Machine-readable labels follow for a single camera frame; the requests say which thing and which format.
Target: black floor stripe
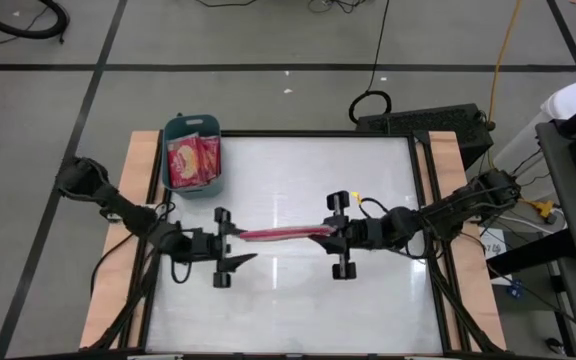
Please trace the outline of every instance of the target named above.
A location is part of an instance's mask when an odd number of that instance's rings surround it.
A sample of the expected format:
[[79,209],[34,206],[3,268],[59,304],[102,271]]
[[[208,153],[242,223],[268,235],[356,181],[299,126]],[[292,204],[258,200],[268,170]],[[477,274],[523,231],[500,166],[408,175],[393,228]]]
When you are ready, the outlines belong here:
[[[103,68],[108,61],[112,43],[115,39],[115,35],[117,34],[117,29],[119,28],[119,23],[124,13],[124,9],[126,8],[126,1],[127,0],[119,0],[119,3],[117,4],[115,15],[112,18],[110,29],[108,30],[104,45],[101,49],[101,54],[99,55],[99,59],[95,65],[92,79],[90,80],[88,90],[84,96],[81,109],[79,111],[79,115],[77,116],[77,121],[75,122],[73,131],[70,135],[70,140],[68,141],[63,159],[68,159],[75,155],[75,151],[79,145],[79,140],[81,139],[81,134],[86,124],[86,120],[88,119],[88,114],[90,113],[92,102],[95,98],[95,94],[97,93],[97,88],[99,87],[99,82],[103,74]],[[4,323],[0,330],[0,360],[4,359],[6,357],[6,353],[8,352],[15,328],[17,327],[17,322],[19,321],[19,316],[21,315],[21,311],[26,302],[26,297],[28,296],[28,291],[30,290],[30,286],[32,284],[32,279],[35,276],[37,266],[39,265],[39,259],[41,258],[41,253],[43,252],[46,239],[48,238],[48,233],[50,231],[52,221],[55,217],[55,213],[57,212],[59,199],[59,194],[53,188],[50,192],[44,213],[41,216],[39,228],[35,234],[35,239],[30,248],[30,253],[26,259],[26,264],[24,265],[24,269],[21,273],[19,283],[17,284],[15,295],[12,298],[10,307],[8,308],[8,312],[6,313]]]
[[[216,71],[371,71],[372,64],[108,64],[106,71],[134,72],[216,72]],[[390,72],[483,72],[495,65],[380,64],[377,71]],[[575,72],[575,65],[504,65],[502,72]]]
[[[0,71],[94,71],[91,64],[0,64]],[[104,71],[126,72],[218,72],[218,71],[370,71],[372,64],[107,64]],[[492,73],[495,65],[481,64],[379,64],[378,71],[389,72],[476,72]],[[576,72],[576,65],[502,65],[508,73]]]
[[555,22],[559,27],[559,31],[561,32],[561,36],[563,36],[564,41],[566,42],[566,46],[568,47],[568,51],[570,51],[570,55],[572,56],[573,60],[576,64],[576,43],[575,39],[572,37],[572,33],[568,28],[568,24],[566,24],[566,20],[564,19],[559,6],[557,6],[557,2],[555,0],[547,0],[548,6],[550,7],[550,11],[552,12],[552,16],[555,18]]
[[0,71],[94,71],[95,64],[0,64]]

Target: chip bag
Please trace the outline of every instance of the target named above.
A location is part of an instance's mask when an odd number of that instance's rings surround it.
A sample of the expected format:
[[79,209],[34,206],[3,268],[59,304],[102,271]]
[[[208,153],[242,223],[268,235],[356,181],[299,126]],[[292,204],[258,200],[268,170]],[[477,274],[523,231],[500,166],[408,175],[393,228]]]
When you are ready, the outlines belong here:
[[175,188],[206,184],[204,175],[204,147],[199,134],[169,140],[168,167],[170,184]]
[[204,177],[206,181],[210,181],[219,175],[220,169],[220,147],[219,136],[207,136],[201,138],[203,145],[203,165]]

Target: white object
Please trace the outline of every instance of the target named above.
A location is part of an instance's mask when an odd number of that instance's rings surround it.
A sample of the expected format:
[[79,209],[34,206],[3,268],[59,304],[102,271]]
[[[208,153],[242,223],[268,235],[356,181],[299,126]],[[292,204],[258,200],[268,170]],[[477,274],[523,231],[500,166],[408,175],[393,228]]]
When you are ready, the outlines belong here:
[[544,232],[546,234],[552,234],[553,233],[552,231],[546,230],[546,229],[542,228],[541,226],[538,226],[536,224],[531,223],[530,221],[526,221],[526,220],[522,220],[522,219],[515,219],[515,218],[511,218],[511,217],[504,216],[504,215],[500,215],[499,218],[504,219],[504,220],[508,220],[508,221],[514,221],[514,222],[517,222],[520,224],[524,224],[526,226],[530,226],[531,228],[539,230],[539,231]]
[[564,211],[561,209],[552,209],[552,211],[561,215],[561,218],[564,220],[564,226],[562,226],[561,229],[562,230],[567,229],[568,228],[568,220],[566,220],[566,214],[564,214]]
[[[501,255],[506,252],[506,239],[504,239],[504,231],[501,229],[483,228],[479,227],[479,232],[486,230],[481,235],[481,243],[486,248],[486,260]],[[494,285],[510,286],[510,282],[502,277],[490,280]]]
[[[576,83],[552,94],[541,105],[541,111],[521,132],[495,156],[494,162],[499,169],[512,171],[521,161],[525,160],[539,149],[537,144],[537,132],[535,126],[539,123],[548,122],[552,119],[569,119],[576,114]],[[518,184],[527,184],[535,177],[548,173],[548,166],[543,159],[543,154],[533,157],[526,162],[517,172]],[[535,180],[534,183],[522,188],[522,195],[529,200],[538,200],[550,197],[554,193],[554,187],[550,177]]]
[[[405,139],[225,137],[222,145],[224,191],[209,199],[174,195],[170,221],[215,232],[213,211],[223,206],[246,230],[317,223],[332,215],[326,196],[340,190],[418,208]],[[365,209],[380,216],[376,206]],[[352,198],[346,215],[364,217]],[[311,240],[229,243],[232,255],[259,254],[232,275],[230,289],[213,288],[214,262],[193,264],[188,282],[177,285],[170,258],[162,258],[148,351],[441,354],[421,262],[353,250],[357,279],[335,281],[338,257]],[[421,234],[411,245],[421,253]]]

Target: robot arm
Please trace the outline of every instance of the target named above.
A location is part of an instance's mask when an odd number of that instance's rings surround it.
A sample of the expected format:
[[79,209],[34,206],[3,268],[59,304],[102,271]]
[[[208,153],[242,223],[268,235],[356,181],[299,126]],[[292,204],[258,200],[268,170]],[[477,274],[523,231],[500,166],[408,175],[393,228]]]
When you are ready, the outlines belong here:
[[[243,230],[231,222],[231,214],[223,208],[215,209],[217,234],[201,229],[185,230],[179,222],[170,224],[157,216],[155,210],[137,206],[119,194],[108,182],[108,173],[96,161],[74,158],[57,176],[57,189],[72,200],[94,202],[106,216],[115,213],[126,228],[140,238],[146,238],[158,251],[176,262],[216,261],[213,285],[230,287],[230,274],[256,254],[228,257],[227,235]],[[449,241],[461,232],[463,222],[473,216],[487,217],[512,208],[519,199],[521,188],[506,172],[490,170],[472,179],[450,196],[420,210],[396,207],[380,219],[350,220],[344,209],[350,204],[348,193],[340,191],[327,197],[333,215],[324,224],[337,229],[331,236],[313,236],[328,254],[338,254],[339,263],[333,266],[334,279],[354,279],[355,264],[349,262],[350,249],[399,250],[406,246],[420,230],[432,233],[436,239]]]

